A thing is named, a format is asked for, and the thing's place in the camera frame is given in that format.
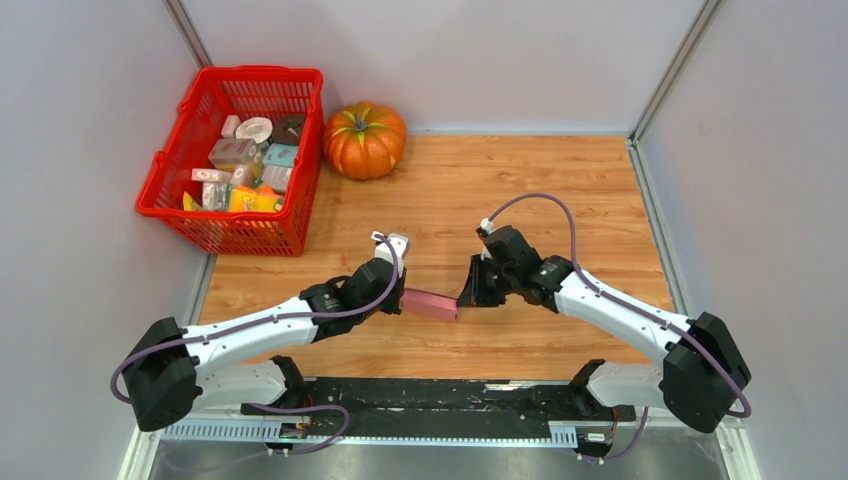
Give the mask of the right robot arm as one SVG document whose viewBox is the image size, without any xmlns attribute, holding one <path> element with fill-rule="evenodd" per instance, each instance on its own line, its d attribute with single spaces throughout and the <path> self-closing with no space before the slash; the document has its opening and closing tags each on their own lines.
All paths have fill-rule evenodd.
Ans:
<svg viewBox="0 0 848 480">
<path fill-rule="evenodd" d="M 738 402 L 751 372 L 725 322 L 708 312 L 692 319 L 615 290 L 571 260 L 542 258 L 510 225 L 484 222 L 483 250 L 471 258 L 457 301 L 461 308 L 496 308 L 509 295 L 585 321 L 635 348 L 649 363 L 587 363 L 576 376 L 570 404 L 598 417 L 619 405 L 665 409 L 688 427 L 713 432 Z"/>
</svg>

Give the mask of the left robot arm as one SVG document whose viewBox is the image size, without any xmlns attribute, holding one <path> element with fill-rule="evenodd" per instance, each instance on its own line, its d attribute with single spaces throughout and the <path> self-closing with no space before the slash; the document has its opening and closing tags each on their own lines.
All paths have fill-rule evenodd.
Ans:
<svg viewBox="0 0 848 480">
<path fill-rule="evenodd" d="M 160 319 L 114 372 L 112 393 L 131 405 L 140 430 L 170 426 L 210 396 L 212 388 L 203 382 L 226 367 L 278 348 L 347 334 L 378 312 L 399 313 L 405 273 L 401 261 L 372 258 L 350 276 L 312 285 L 236 319 L 191 327 L 179 326 L 172 317 Z"/>
</svg>

